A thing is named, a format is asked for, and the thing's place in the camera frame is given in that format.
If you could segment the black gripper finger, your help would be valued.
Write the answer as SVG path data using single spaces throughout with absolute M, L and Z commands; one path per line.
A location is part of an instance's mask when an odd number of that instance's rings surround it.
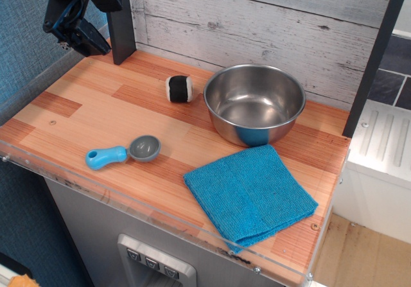
M 85 57 L 106 55 L 111 51 L 109 43 L 102 34 L 86 19 L 78 19 L 65 29 L 69 47 Z

